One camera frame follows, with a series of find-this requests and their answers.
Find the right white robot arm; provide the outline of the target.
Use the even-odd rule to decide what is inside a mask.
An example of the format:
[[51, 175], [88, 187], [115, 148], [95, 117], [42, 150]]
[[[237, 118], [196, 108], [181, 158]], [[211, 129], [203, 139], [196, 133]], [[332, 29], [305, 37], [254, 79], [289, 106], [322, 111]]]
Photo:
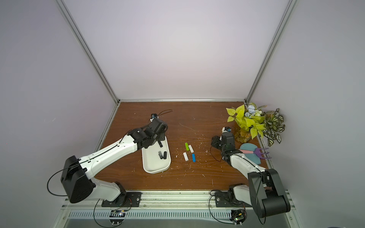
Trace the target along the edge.
[[275, 169], [265, 169], [236, 149], [234, 135], [223, 132], [214, 136], [211, 146], [221, 152], [222, 159], [243, 174], [249, 185], [238, 184], [229, 187], [228, 202], [237, 206], [248, 203], [258, 218], [266, 218], [291, 211], [290, 201]]

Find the black grey usb drive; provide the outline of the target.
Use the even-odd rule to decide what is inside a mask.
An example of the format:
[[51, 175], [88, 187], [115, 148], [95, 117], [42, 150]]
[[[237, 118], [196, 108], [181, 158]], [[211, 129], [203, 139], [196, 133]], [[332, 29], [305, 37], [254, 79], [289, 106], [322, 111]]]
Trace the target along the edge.
[[158, 155], [159, 155], [159, 158], [161, 160], [166, 160], [167, 159], [167, 151], [164, 151], [164, 152], [159, 151]]

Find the white oval storage box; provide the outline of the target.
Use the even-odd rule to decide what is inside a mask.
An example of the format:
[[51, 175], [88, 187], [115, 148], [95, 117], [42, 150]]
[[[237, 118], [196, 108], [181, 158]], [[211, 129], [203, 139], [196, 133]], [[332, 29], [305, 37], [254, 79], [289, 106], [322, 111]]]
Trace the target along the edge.
[[[143, 169], [145, 172], [149, 174], [156, 174], [167, 171], [171, 165], [171, 156], [170, 150], [168, 146], [167, 138], [164, 141], [161, 141], [163, 148], [160, 148], [158, 142], [155, 142], [153, 145], [149, 146], [147, 149], [142, 149], [142, 162]], [[167, 151], [167, 159], [161, 160], [159, 158], [158, 152]]]

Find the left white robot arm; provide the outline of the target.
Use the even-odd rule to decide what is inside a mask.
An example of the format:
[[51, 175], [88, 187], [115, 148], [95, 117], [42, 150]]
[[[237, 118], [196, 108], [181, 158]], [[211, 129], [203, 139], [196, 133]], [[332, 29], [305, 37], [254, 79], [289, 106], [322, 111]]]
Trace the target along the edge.
[[167, 129], [166, 122], [152, 118], [149, 124], [128, 131], [121, 139], [97, 152], [66, 159], [60, 181], [70, 203], [101, 199], [122, 206], [126, 202], [124, 187], [119, 182], [106, 182], [95, 176], [110, 164], [138, 150], [149, 150], [154, 145], [167, 149]]

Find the white usb drive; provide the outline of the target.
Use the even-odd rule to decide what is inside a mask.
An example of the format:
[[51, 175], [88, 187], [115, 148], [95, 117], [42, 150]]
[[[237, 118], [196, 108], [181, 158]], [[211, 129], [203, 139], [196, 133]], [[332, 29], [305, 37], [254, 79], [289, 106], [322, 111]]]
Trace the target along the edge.
[[188, 147], [189, 147], [190, 152], [193, 154], [194, 153], [193, 147], [191, 145], [188, 145]]
[[184, 153], [183, 153], [183, 156], [184, 156], [185, 161], [189, 161], [189, 158], [188, 158], [188, 156], [187, 156], [187, 153], [186, 153], [186, 152], [184, 152]]

